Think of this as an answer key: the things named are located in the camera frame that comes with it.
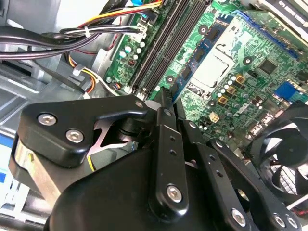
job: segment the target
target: yellow wire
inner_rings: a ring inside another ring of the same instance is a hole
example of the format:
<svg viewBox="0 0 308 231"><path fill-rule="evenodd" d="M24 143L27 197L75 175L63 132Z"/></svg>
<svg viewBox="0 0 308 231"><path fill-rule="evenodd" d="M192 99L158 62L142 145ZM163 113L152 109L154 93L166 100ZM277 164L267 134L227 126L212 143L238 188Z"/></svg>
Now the yellow wire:
<svg viewBox="0 0 308 231"><path fill-rule="evenodd" d="M161 3L162 3L162 1L158 1L158 2L145 4L145 5L142 5L142 6L136 6L136 7L133 7L133 8L125 8L125 9L122 9L122 10L119 10L119 11L101 14L101 15L98 15L96 17L91 18L86 23L89 23L89 22L96 20L96 19L99 19L99 18L105 18L105 17L112 16L112 15L119 14L119 13L135 11L135 10L143 10L143 9L148 9L148 8L155 8L155 7L160 6Z"/></svg>
<svg viewBox="0 0 308 231"><path fill-rule="evenodd" d="M74 63L73 63L73 62L75 62L75 61L72 59L71 56L69 56L68 60L69 60L69 63L71 64L72 67L76 67L77 64L74 64ZM93 89L94 89L94 87L95 87L95 84L96 84L96 77L95 77L94 74L92 74L91 72L89 72L89 71L87 71L87 70L85 70L85 69L83 69L82 72L87 73L87 74L90 75L90 77L92 78L92 81L93 81L92 86L93 86L93 87L89 90L89 93L90 93L91 91L93 91Z"/></svg>
<svg viewBox="0 0 308 231"><path fill-rule="evenodd" d="M92 162L91 156L88 155L87 160L88 160L88 163L89 163L89 166L90 166L92 172L95 172L95 167L94 167L94 164Z"/></svg>

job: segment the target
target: black capacitor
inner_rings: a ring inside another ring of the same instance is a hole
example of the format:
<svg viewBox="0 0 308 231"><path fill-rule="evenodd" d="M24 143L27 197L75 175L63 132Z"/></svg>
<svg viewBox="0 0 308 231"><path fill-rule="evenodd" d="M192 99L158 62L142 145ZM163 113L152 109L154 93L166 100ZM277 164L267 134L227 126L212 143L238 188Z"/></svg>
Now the black capacitor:
<svg viewBox="0 0 308 231"><path fill-rule="evenodd" d="M233 137L233 132L227 131L227 136L229 139L231 139Z"/></svg>
<svg viewBox="0 0 308 231"><path fill-rule="evenodd" d="M260 96L256 96L255 99L257 100L258 103L262 103L263 99Z"/></svg>
<svg viewBox="0 0 308 231"><path fill-rule="evenodd" d="M258 103L258 101L255 100L255 99L253 99L253 100L251 101L251 103L252 103L254 106L256 106L256 107L259 107L259 106L260 106L260 104Z"/></svg>

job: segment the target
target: orange wire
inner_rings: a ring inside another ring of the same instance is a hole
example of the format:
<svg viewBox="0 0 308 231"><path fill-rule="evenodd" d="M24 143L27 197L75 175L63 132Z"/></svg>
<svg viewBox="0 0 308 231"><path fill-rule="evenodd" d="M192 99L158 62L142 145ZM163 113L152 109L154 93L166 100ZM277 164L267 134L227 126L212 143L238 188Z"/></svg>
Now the orange wire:
<svg viewBox="0 0 308 231"><path fill-rule="evenodd" d="M71 55L68 56L68 59L69 59L69 63L71 64L71 66L75 68L75 67L77 66L77 64L74 63L73 59L71 58ZM85 73L87 73L87 74L90 76L91 82L92 82L91 88L87 90L87 93L89 94L89 93L91 93L91 92L94 90L94 88L95 88L95 78L94 78L91 74L89 74L88 71L85 72Z"/></svg>

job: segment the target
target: chip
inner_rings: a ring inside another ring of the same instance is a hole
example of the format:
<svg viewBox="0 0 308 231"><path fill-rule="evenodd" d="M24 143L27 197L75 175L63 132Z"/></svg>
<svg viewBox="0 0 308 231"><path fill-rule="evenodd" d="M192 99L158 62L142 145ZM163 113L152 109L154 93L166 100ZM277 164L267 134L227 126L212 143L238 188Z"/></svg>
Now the chip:
<svg viewBox="0 0 308 231"><path fill-rule="evenodd" d="M270 75L274 72L274 70L277 68L277 66L272 63L270 60L265 59L263 63L259 66L259 68L264 71L266 74Z"/></svg>
<svg viewBox="0 0 308 231"><path fill-rule="evenodd" d="M198 50L196 51L195 60L196 60L197 62L200 62L204 54L205 54L205 51L204 51L204 50L198 49Z"/></svg>
<svg viewBox="0 0 308 231"><path fill-rule="evenodd" d="M219 103L222 103L222 104L226 104L226 103L228 102L228 99L225 98L225 97L223 97L223 96L221 96L221 97L219 98L218 102L219 102Z"/></svg>
<svg viewBox="0 0 308 231"><path fill-rule="evenodd" d="M230 86L228 89L227 89L227 92L231 95L233 95L235 92L236 92L236 89L232 86Z"/></svg>
<svg viewBox="0 0 308 231"><path fill-rule="evenodd" d="M191 69L189 68L189 66L185 67L185 69L182 72L182 78L184 80L187 80L187 78L189 77L189 75L192 73Z"/></svg>
<svg viewBox="0 0 308 231"><path fill-rule="evenodd" d="M306 82L308 80L308 72L300 71L297 73L295 78L298 78L299 80Z"/></svg>
<svg viewBox="0 0 308 231"><path fill-rule="evenodd" d="M211 41L214 42L215 39L218 37L220 34L220 30L218 30L216 27L211 27L210 30L208 31L206 37Z"/></svg>
<svg viewBox="0 0 308 231"><path fill-rule="evenodd" d="M246 80L245 77L238 75L235 81L242 84L245 82L245 80Z"/></svg>

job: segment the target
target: cable tie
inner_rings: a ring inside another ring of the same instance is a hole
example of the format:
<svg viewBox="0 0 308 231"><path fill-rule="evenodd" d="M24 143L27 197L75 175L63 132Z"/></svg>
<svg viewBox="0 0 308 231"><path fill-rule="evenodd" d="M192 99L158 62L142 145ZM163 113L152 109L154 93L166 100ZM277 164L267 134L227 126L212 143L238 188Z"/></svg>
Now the cable tie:
<svg viewBox="0 0 308 231"><path fill-rule="evenodd" d="M84 65L77 65L74 69L73 69L73 75L74 76L79 76L80 75L80 73L81 73L81 71L83 70L83 69L85 69L86 67L84 66Z"/></svg>
<svg viewBox="0 0 308 231"><path fill-rule="evenodd" d="M85 36L87 38L90 38L91 37L91 33L89 32L89 28L87 26L85 26L85 32L86 32Z"/></svg>

